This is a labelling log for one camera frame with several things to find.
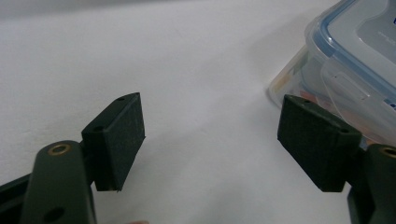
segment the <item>container lid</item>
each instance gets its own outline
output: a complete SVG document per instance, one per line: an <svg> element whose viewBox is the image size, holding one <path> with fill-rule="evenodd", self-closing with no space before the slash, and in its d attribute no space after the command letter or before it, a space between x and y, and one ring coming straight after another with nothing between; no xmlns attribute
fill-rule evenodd
<svg viewBox="0 0 396 224"><path fill-rule="evenodd" d="M307 32L308 47L313 42L314 49L396 98L396 1L344 0Z"/></svg>

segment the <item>hole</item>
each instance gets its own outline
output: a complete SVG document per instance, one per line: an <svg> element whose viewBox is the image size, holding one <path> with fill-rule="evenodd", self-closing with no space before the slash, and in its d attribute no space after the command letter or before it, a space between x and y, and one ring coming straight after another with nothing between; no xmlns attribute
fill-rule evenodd
<svg viewBox="0 0 396 224"><path fill-rule="evenodd" d="M65 147L65 146L58 146L58 147L55 147L55 148L52 150L52 152L61 153L61 152L65 151L65 150L66 150L66 147Z"/></svg>
<svg viewBox="0 0 396 224"><path fill-rule="evenodd" d="M94 132L101 132L104 128L105 127L103 127L103 126L97 126L97 127L93 128L93 131Z"/></svg>
<svg viewBox="0 0 396 224"><path fill-rule="evenodd" d="M51 223L54 221L59 220L64 215L64 209L62 207L56 207L50 210L46 215L43 217L43 221L47 223Z"/></svg>
<svg viewBox="0 0 396 224"><path fill-rule="evenodd" d="M380 149L385 155L396 159L396 149L391 147L382 147Z"/></svg>
<svg viewBox="0 0 396 224"><path fill-rule="evenodd" d="M68 152L71 149L71 146L68 144L61 143L49 149L48 153L51 156L61 156Z"/></svg>

